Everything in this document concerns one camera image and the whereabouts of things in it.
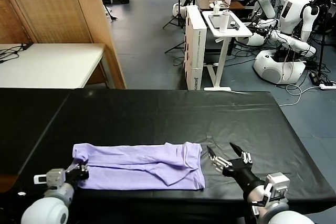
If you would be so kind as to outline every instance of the white humanoid robot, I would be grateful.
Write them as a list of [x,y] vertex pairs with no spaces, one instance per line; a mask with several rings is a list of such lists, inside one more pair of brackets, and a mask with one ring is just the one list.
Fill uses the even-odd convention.
[[[265,14],[268,20],[259,20],[257,24],[252,23],[251,25],[255,25],[260,29],[264,29],[266,27],[275,27],[278,24],[278,21],[275,18],[276,11],[274,10],[270,0],[257,0],[254,4],[252,17],[258,19],[262,13]],[[242,37],[236,38],[238,42],[245,44],[247,46],[261,46],[264,44],[266,37],[262,36],[258,33],[254,33],[252,37]]]
[[[268,38],[280,42],[284,48],[289,49],[288,54],[292,51],[296,56],[311,57],[316,53],[316,49],[307,43],[313,23],[319,13],[318,6],[312,5],[312,1],[281,0],[284,7],[280,15],[280,29],[271,29]],[[293,30],[302,20],[301,38],[294,38]],[[294,59],[290,62],[286,62],[287,59],[284,62],[276,62],[274,61],[275,53],[276,50],[261,51],[256,57],[254,70],[261,78],[271,83],[296,83],[305,69],[305,64]]]

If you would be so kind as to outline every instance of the white table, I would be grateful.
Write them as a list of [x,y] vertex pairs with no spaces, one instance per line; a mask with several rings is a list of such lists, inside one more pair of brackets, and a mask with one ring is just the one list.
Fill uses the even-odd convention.
[[[0,49],[19,45],[0,44]],[[0,64],[0,87],[83,88],[103,52],[104,44],[33,44]]]
[[218,61],[218,67],[217,71],[215,73],[214,71],[214,65],[206,65],[209,75],[213,84],[212,88],[204,88],[204,90],[231,90],[229,87],[220,87],[220,80],[222,78],[223,70],[224,70],[224,65],[225,65],[225,60],[226,60],[226,55],[227,55],[227,49],[229,42],[231,41],[231,38],[233,37],[251,37],[252,32],[243,24],[243,22],[240,21],[239,18],[234,13],[230,13],[231,17],[235,20],[235,22],[240,26],[239,30],[235,29],[227,29],[224,33],[221,33],[219,29],[216,29],[213,24],[211,23],[209,19],[209,15],[212,15],[212,11],[204,11],[202,12],[202,15],[207,22],[212,34],[214,37],[218,38],[216,39],[216,42],[223,41],[222,44],[222,49]]

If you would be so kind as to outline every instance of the white box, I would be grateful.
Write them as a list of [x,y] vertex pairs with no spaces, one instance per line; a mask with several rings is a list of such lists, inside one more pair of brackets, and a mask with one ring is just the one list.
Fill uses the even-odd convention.
[[187,6],[184,69],[189,90],[201,89],[207,27],[196,5]]

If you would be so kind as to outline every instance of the folded shirt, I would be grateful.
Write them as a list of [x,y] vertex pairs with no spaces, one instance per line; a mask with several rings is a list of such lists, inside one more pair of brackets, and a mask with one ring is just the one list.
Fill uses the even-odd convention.
[[185,144],[93,146],[75,144],[73,158],[88,161],[85,189],[197,190],[205,187],[201,145]]

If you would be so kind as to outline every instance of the blue floor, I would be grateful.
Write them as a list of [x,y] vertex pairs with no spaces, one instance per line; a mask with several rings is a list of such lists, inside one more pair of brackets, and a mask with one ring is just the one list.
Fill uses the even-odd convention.
[[[183,41],[183,31],[175,26],[162,26],[171,19],[177,0],[130,0],[130,4],[111,6],[118,18],[112,23],[113,39],[129,89],[185,89],[180,50],[164,52]],[[207,47],[220,47],[208,31]],[[227,64],[254,57],[228,57]],[[324,63],[336,80],[336,49],[327,47]],[[237,91],[270,91],[279,104],[293,103],[297,97],[260,78],[252,70],[253,61],[224,68],[221,86]],[[203,71],[202,88],[210,87],[207,71]],[[307,77],[301,88],[311,87]],[[295,106],[282,107],[288,121],[330,185],[336,189],[336,91],[311,90],[302,95]],[[336,207],[309,215],[316,223],[335,223]]]

